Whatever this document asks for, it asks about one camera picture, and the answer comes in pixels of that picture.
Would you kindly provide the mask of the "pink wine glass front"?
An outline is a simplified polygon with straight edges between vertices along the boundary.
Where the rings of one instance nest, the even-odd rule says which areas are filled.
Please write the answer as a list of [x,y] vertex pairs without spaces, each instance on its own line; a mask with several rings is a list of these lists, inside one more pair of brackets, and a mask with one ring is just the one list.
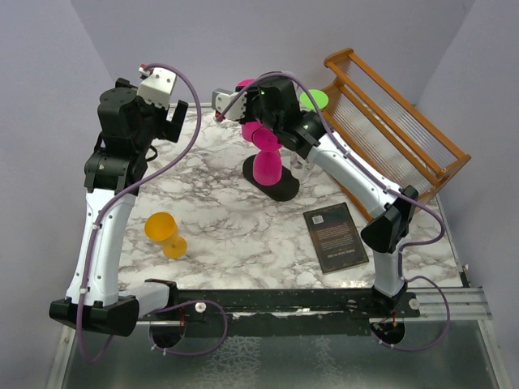
[[[235,87],[235,91],[236,92],[239,92],[241,89],[243,89],[244,87],[246,87],[248,84],[250,84],[251,82],[253,81],[253,79],[244,79],[242,81],[240,81],[237,86]],[[260,122],[247,122],[245,124],[242,124],[241,125],[241,130],[242,130],[242,137],[247,141],[247,142],[252,142],[252,136],[253,134],[259,129],[261,128],[262,125]]]

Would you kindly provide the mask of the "pink wine glass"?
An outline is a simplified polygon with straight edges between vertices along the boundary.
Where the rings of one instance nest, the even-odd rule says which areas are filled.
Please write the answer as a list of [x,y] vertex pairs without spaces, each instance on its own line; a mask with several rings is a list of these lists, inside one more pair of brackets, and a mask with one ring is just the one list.
[[[246,87],[248,84],[250,84],[251,82],[253,81],[253,79],[244,79],[242,81],[240,81],[237,86],[235,87],[235,91],[236,92],[239,92],[241,89],[243,89],[244,87]],[[252,136],[253,134],[259,129],[261,128],[262,125],[260,122],[247,122],[245,124],[242,124],[241,125],[241,130],[242,130],[242,137],[247,141],[247,142],[252,142]]]
[[281,180],[281,144],[267,128],[261,127],[252,135],[253,144],[259,149],[253,160],[253,178],[263,186],[273,186]]

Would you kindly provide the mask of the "green plastic wine glass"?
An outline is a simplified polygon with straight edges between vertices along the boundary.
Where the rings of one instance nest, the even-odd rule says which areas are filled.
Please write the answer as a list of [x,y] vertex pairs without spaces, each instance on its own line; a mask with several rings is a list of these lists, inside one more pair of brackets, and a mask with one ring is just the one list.
[[309,110],[324,109],[329,103],[329,97],[319,89],[310,89],[309,93],[301,93],[299,103]]

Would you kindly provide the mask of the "orange plastic wine glass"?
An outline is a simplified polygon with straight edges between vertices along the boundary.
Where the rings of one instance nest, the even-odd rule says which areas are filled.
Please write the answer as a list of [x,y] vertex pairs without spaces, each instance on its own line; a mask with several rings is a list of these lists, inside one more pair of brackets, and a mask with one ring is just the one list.
[[161,247],[168,259],[179,259],[187,252],[187,241],[179,235],[176,220],[167,212],[151,215],[144,225],[144,232],[151,242]]

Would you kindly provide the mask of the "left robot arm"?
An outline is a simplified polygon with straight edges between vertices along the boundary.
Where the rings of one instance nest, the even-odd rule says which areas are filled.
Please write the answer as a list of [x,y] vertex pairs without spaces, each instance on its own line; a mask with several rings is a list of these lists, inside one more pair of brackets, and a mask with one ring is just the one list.
[[101,124],[93,154],[84,166],[86,220],[75,274],[65,297],[51,302],[49,316],[68,327],[129,336],[140,317],[153,311],[173,318],[179,300],[164,282],[118,291],[118,266],[127,221],[148,168],[154,139],[176,143],[188,104],[169,114],[176,75],[151,75],[138,86],[119,78],[97,107]]

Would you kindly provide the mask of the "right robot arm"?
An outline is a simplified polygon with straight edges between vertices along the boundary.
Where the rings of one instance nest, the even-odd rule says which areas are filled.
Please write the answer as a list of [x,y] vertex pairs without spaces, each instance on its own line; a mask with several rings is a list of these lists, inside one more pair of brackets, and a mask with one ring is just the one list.
[[418,192],[412,186],[399,187],[354,152],[330,128],[310,91],[305,93],[312,108],[301,109],[291,78],[271,73],[239,90],[245,95],[244,122],[260,122],[283,147],[344,186],[371,216],[360,237],[373,252],[372,306],[378,315],[392,316],[407,290],[398,251],[409,232]]

